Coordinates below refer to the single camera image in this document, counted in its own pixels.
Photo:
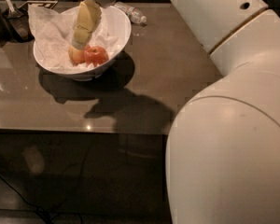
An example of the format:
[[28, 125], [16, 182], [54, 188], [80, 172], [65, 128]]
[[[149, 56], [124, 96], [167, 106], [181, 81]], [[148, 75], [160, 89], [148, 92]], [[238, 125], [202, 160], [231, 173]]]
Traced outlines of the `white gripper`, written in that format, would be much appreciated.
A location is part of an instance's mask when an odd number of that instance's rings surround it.
[[85, 0], [79, 4], [72, 46], [83, 50], [101, 18], [100, 7], [112, 6], [117, 0]]

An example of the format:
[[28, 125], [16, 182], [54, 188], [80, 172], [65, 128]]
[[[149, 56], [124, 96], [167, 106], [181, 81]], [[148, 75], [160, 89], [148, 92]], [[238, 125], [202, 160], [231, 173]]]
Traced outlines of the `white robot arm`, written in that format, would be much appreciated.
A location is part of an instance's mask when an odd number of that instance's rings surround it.
[[262, 0], [170, 0], [222, 78], [166, 146], [173, 224], [280, 224], [280, 17]]

